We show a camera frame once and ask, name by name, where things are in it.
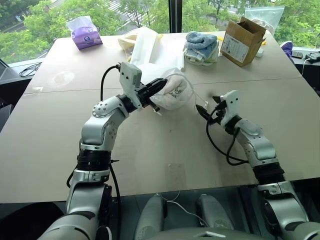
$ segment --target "purple tissue box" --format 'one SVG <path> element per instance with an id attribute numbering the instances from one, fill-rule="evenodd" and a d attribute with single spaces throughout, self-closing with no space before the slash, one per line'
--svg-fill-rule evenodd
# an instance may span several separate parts
<path id="1" fill-rule="evenodd" d="M 72 32 L 71 36 L 78 49 L 102 44 L 99 32 L 95 26 L 79 27 Z"/>

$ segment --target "tissue box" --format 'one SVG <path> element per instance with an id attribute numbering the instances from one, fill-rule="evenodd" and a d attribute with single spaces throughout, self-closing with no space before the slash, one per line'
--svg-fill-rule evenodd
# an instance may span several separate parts
<path id="1" fill-rule="evenodd" d="M 221 53 L 243 67 L 253 61 L 266 33 L 266 29 L 245 17 L 240 22 L 229 21 L 225 31 Z"/>
<path id="2" fill-rule="evenodd" d="M 99 32 L 92 23 L 90 16 L 80 16 L 67 22 L 71 37 L 78 49 L 102 44 Z"/>

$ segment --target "box label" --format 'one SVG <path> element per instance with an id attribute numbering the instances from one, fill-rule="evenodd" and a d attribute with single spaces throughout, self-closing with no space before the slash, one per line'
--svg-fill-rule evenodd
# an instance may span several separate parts
<path id="1" fill-rule="evenodd" d="M 229 34 L 225 34 L 221 50 L 238 62 L 243 63 L 247 56 L 249 47 Z"/>

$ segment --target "cardboard box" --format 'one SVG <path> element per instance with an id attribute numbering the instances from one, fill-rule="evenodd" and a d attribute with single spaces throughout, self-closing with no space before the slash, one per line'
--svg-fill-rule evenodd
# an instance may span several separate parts
<path id="1" fill-rule="evenodd" d="M 266 29 L 245 17 L 240 22 L 229 21 L 225 31 L 221 53 L 243 67 L 253 61 L 266 33 Z"/>

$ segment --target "white bag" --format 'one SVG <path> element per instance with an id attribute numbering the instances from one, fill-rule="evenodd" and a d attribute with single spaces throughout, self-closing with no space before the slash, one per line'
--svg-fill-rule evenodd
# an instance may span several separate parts
<path id="1" fill-rule="evenodd" d="M 156 78 L 167 79 L 166 85 L 150 97 L 151 101 L 167 110 L 174 110 L 186 104 L 195 93 L 192 84 L 186 76 L 177 68 L 155 65 L 155 69 L 152 70 L 150 64 L 148 64 L 149 71 L 142 71 L 142 83 L 144 81 L 150 82 Z"/>

